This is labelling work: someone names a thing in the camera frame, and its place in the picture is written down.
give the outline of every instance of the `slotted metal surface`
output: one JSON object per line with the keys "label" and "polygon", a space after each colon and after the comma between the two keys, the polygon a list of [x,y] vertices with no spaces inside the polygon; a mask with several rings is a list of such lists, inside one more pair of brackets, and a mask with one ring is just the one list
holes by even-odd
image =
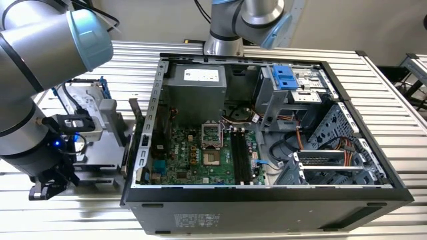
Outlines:
{"label": "slotted metal surface", "polygon": [[[83,79],[108,80],[110,91],[119,102],[119,111],[131,119],[129,99],[138,98],[147,110],[161,53],[199,55],[199,44],[114,43],[115,56]],[[353,51],[323,51],[282,48],[273,51],[246,48],[250,58],[327,61],[353,98],[357,109],[379,145],[410,188],[415,202],[381,217],[350,233],[325,235],[199,235],[170,236],[175,239],[375,239],[407,240],[427,238],[427,127],[425,120],[397,94],[369,58]],[[44,113],[62,113],[62,105],[48,92],[40,103]],[[2,173],[18,171],[0,161]],[[145,231],[131,212],[119,206],[122,193],[58,196],[51,201],[28,202],[28,177],[0,175],[0,239],[68,238],[87,239],[90,234],[103,239],[141,238]]]}

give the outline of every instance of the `ram slot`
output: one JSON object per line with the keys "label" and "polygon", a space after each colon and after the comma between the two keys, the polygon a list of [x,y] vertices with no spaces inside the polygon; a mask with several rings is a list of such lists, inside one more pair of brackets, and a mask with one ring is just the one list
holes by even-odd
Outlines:
{"label": "ram slot", "polygon": [[249,159],[246,133],[242,131],[231,133],[231,151],[235,184],[239,185],[243,182],[246,185],[249,185],[251,182],[251,165]]}

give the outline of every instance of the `barcode label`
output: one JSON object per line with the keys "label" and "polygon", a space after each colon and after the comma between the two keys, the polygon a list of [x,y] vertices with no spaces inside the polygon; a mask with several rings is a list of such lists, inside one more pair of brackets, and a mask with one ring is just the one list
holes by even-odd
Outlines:
{"label": "barcode label", "polygon": [[185,81],[219,82],[221,71],[213,69],[186,69]]}

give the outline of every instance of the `metal chassis frame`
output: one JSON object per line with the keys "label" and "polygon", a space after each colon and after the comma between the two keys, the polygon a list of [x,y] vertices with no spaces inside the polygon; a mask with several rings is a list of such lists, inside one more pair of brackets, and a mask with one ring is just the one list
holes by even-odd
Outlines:
{"label": "metal chassis frame", "polygon": [[[227,60],[235,60],[234,64],[251,64],[251,65],[273,65],[281,63],[278,59],[259,59],[259,58],[245,58],[245,57],[219,57],[219,56],[199,56],[199,55],[185,55],[185,54],[161,54],[161,63],[158,67],[158,73],[155,76],[154,89],[151,102],[161,96],[162,90],[162,79],[167,73],[169,62],[181,64],[197,64],[195,59],[203,58],[205,63],[213,62],[227,62]],[[271,189],[239,189],[239,188],[223,188],[223,189],[195,189],[195,188],[133,188],[134,171],[131,171],[126,182],[126,188],[122,197],[122,206],[124,208],[137,206],[142,207],[143,203],[149,205],[157,205],[157,208],[163,208],[163,203],[177,202],[301,202],[301,201],[363,201],[367,206],[382,207],[382,210],[367,215],[365,218],[358,219],[355,222],[349,224],[345,228],[331,226],[325,228],[323,231],[350,231],[363,224],[369,223],[378,217],[393,212],[402,206],[414,202],[414,197],[406,188],[401,177],[374,139],[374,136],[369,130],[369,127],[362,119],[359,112],[351,102],[351,98],[347,91],[343,88],[342,83],[330,67],[330,64],[325,61],[287,61],[299,64],[319,64],[323,68],[331,83],[338,91],[339,99],[343,102],[347,110],[355,120],[355,123],[361,130],[361,135],[366,139],[377,158],[383,166],[386,173],[389,174],[390,184],[394,185],[391,189],[354,189],[354,188],[271,188]],[[151,106],[149,107],[147,121],[145,129],[150,129],[154,126],[154,119],[151,119],[151,113],[157,111]],[[146,154],[149,154],[150,147],[146,146]]]}

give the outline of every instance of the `green circuit board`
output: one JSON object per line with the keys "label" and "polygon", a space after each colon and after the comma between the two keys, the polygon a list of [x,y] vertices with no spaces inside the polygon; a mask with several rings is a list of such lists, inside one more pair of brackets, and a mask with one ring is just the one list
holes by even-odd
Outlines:
{"label": "green circuit board", "polygon": [[[162,185],[235,185],[235,166],[231,133],[223,132],[221,150],[202,148],[202,128],[173,130],[171,152],[166,160],[166,174]],[[253,166],[253,152],[259,155],[255,133],[246,134],[247,160]],[[265,171],[259,168],[255,185],[265,185]]]}

